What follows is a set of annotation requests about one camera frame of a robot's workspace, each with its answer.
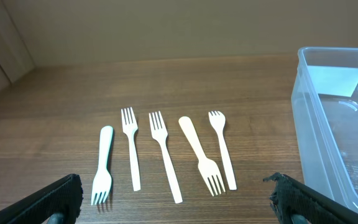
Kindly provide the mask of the cream yellow fork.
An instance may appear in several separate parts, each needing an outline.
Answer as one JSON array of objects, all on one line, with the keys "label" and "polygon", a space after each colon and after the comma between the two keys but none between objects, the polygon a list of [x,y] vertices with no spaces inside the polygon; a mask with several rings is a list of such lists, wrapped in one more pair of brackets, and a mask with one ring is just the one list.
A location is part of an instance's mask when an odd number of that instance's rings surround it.
[{"label": "cream yellow fork", "polygon": [[182,116],[178,122],[198,158],[199,172],[211,195],[214,197],[215,195],[221,195],[222,192],[225,193],[226,189],[219,167],[217,163],[206,157],[191,119],[187,116]]}]

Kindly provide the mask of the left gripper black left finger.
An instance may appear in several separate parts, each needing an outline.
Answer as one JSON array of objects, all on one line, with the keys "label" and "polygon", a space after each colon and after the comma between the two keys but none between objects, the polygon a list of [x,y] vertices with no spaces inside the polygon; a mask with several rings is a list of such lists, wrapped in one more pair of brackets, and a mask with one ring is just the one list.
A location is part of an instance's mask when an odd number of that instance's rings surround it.
[{"label": "left gripper black left finger", "polygon": [[0,210],[0,223],[74,223],[80,215],[83,189],[78,174],[68,174],[26,198]]}]

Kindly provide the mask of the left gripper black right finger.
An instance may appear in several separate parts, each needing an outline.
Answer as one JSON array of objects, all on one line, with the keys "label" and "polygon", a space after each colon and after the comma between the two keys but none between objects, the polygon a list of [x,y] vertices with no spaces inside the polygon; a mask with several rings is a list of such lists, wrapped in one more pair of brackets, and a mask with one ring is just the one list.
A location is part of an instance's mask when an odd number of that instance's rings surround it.
[{"label": "left gripper black right finger", "polygon": [[269,199],[280,224],[358,224],[358,213],[286,174],[276,172],[263,181],[275,182]]}]

